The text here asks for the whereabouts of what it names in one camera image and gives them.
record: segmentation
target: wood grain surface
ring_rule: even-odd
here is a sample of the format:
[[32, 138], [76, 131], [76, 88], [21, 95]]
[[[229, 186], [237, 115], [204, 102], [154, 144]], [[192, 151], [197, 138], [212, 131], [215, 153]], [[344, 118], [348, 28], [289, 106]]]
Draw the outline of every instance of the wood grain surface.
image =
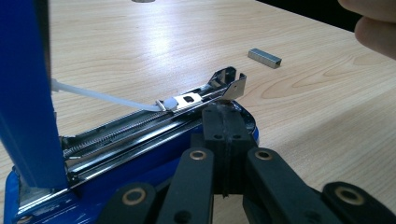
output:
[[[314, 189], [345, 181], [396, 213], [396, 62], [352, 33], [253, 0], [61, 0], [50, 9], [59, 81], [154, 104], [234, 66], [247, 75], [237, 101], [256, 119], [261, 147]], [[249, 59], [253, 48], [281, 66]], [[134, 111], [66, 92], [52, 100], [61, 135]], [[2, 219], [12, 162], [0, 155]], [[214, 223], [247, 223], [241, 197], [215, 199]]]

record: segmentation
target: staple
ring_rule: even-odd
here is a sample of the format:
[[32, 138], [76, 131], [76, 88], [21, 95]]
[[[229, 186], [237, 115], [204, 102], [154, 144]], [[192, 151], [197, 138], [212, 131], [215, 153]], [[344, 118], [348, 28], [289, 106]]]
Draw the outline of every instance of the staple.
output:
[[282, 59], [267, 52], [264, 52], [260, 49], [251, 49], [248, 52], [247, 56], [253, 59], [254, 61], [263, 63], [272, 68], [278, 68], [280, 66], [280, 63], [282, 62]]

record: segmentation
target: finger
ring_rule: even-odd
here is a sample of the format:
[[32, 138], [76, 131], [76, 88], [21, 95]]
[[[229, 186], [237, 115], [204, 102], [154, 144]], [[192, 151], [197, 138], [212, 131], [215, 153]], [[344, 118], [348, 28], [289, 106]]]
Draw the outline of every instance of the finger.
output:
[[361, 18], [355, 36], [364, 46], [396, 60], [396, 23]]
[[396, 22], [395, 0], [338, 0], [340, 5], [350, 11], [377, 20]]

